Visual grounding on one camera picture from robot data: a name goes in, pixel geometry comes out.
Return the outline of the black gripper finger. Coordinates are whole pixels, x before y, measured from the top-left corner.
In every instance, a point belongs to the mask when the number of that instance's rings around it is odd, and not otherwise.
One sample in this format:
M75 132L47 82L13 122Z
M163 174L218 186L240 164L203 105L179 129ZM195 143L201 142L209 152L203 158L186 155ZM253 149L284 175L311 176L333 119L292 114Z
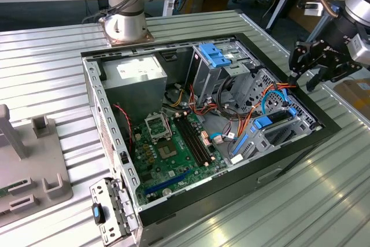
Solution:
M290 53L288 60L292 74L288 78L289 84L297 84L297 80L309 69L314 68L321 56L320 42L297 42L295 49Z
M335 83L362 68L359 63L347 62L336 67L321 67L311 80L306 83L306 89L308 91L313 91L315 87L321 82L330 81Z

